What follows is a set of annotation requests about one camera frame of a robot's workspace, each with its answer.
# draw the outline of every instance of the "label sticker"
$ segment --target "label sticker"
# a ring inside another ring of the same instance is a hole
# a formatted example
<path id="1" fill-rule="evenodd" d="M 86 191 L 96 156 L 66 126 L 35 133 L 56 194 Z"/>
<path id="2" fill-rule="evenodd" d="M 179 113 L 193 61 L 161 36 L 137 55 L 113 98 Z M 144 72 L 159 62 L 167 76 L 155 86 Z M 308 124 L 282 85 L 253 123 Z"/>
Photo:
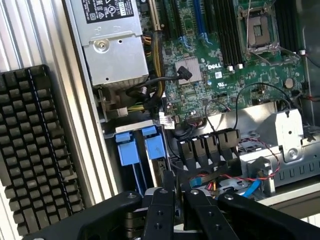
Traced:
<path id="1" fill-rule="evenodd" d="M 166 124 L 171 124 L 172 119 L 170 115 L 165 116 L 165 113 L 163 111 L 159 112 L 159 120 L 160 124 L 166 125 Z"/>
<path id="2" fill-rule="evenodd" d="M 214 73 L 216 79 L 222 79 L 222 72 L 218 71 Z"/>
<path id="3" fill-rule="evenodd" d="M 82 0 L 87 24 L 132 17 L 131 0 Z"/>
<path id="4" fill-rule="evenodd" d="M 174 130 L 175 129 L 175 121 L 171 121 L 170 123 L 165 124 L 164 129 Z"/>

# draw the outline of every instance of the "green circuit board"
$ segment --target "green circuit board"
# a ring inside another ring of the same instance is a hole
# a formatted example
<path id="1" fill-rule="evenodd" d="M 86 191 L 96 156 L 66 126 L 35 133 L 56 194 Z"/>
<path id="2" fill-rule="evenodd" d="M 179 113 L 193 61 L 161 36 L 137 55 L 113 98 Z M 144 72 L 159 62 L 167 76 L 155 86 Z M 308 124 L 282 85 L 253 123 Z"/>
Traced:
<path id="1" fill-rule="evenodd" d="M 163 46 L 165 72 L 167 76 L 173 76 L 176 73 L 175 63 L 196 57 L 201 72 L 201 80 L 189 84 L 179 84 L 178 81 L 166 83 L 167 108 L 165 111 L 167 115 L 175 117 L 176 122 L 204 117 L 205 105 L 211 99 L 217 99 L 234 110 L 237 94 L 244 86 L 251 83 L 269 83 L 284 89 L 289 95 L 293 90 L 301 91 L 304 88 L 305 73 L 301 59 L 292 63 L 271 66 L 255 56 L 250 58 L 243 56 L 245 61 L 243 69 L 235 68 L 234 71 L 226 69 L 223 63 L 218 32 L 208 35 L 209 43 L 200 39 L 194 13 L 194 0 L 177 2 L 182 30 L 190 48 L 185 47 L 177 39 L 165 41 Z M 260 7 L 270 2 L 272 0 L 253 0 L 251 7 Z M 234 0 L 235 12 L 238 11 L 240 6 L 248 9 L 248 0 Z M 203 6 L 201 6 L 201 12 L 205 14 Z M 167 17 L 169 22 L 174 22 L 170 10 L 167 11 Z M 142 30 L 149 31 L 152 29 L 151 19 L 147 13 L 142 13 L 140 18 Z M 284 60 L 280 52 L 265 54 L 264 58 L 270 62 Z M 292 79 L 294 82 L 290 89 L 284 87 L 287 79 Z M 257 100 L 276 97 L 282 97 L 282 95 L 271 87 L 266 87 L 263 92 L 252 91 L 252 88 L 248 88 L 239 98 L 238 106 L 239 109 L 243 109 L 256 105 Z M 210 106 L 208 109 L 209 116 L 225 110 L 219 104 L 213 103 Z"/>

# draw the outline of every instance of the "cpu socket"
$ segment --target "cpu socket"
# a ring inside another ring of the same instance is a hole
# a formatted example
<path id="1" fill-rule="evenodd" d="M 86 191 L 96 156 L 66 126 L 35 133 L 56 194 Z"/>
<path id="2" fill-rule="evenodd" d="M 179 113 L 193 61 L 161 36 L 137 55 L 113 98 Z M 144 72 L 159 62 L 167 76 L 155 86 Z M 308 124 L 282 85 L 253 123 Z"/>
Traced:
<path id="1" fill-rule="evenodd" d="M 250 11 L 238 8 L 238 27 L 242 51 L 251 54 L 279 51 L 276 14 L 267 3 L 263 7 L 252 7 Z"/>

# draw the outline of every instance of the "white sticker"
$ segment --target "white sticker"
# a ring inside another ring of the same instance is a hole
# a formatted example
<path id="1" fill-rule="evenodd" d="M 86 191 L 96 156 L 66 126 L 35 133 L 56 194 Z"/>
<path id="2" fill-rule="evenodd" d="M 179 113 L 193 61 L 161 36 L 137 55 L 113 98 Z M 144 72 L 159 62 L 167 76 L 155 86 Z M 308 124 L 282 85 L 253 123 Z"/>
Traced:
<path id="1" fill-rule="evenodd" d="M 167 123 L 164 125 L 164 129 L 175 129 L 175 121 L 171 121 L 170 123 Z"/>
<path id="2" fill-rule="evenodd" d="M 159 112 L 159 120 L 160 124 L 166 125 L 166 124 L 171 124 L 172 119 L 170 115 L 165 116 L 165 113 L 163 111 Z"/>
<path id="3" fill-rule="evenodd" d="M 120 14 L 121 14 L 121 16 L 127 15 L 124 2 L 123 2 L 123 1 L 120 1 L 120 2 L 118 2 L 118 5 L 119 5 L 119 9 L 120 9 Z"/>
<path id="4" fill-rule="evenodd" d="M 222 79 L 222 72 L 218 71 L 214 73 L 216 79 Z"/>

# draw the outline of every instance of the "cable connector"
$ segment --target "cable connector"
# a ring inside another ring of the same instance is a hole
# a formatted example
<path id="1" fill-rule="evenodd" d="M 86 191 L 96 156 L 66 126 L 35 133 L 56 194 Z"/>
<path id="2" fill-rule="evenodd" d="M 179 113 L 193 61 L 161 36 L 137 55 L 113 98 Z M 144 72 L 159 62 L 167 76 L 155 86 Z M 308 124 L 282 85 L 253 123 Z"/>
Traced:
<path id="1" fill-rule="evenodd" d="M 185 80 L 189 80 L 193 76 L 192 73 L 188 69 L 186 69 L 184 66 L 179 67 L 177 73 L 179 74 L 180 79 L 185 79 Z"/>

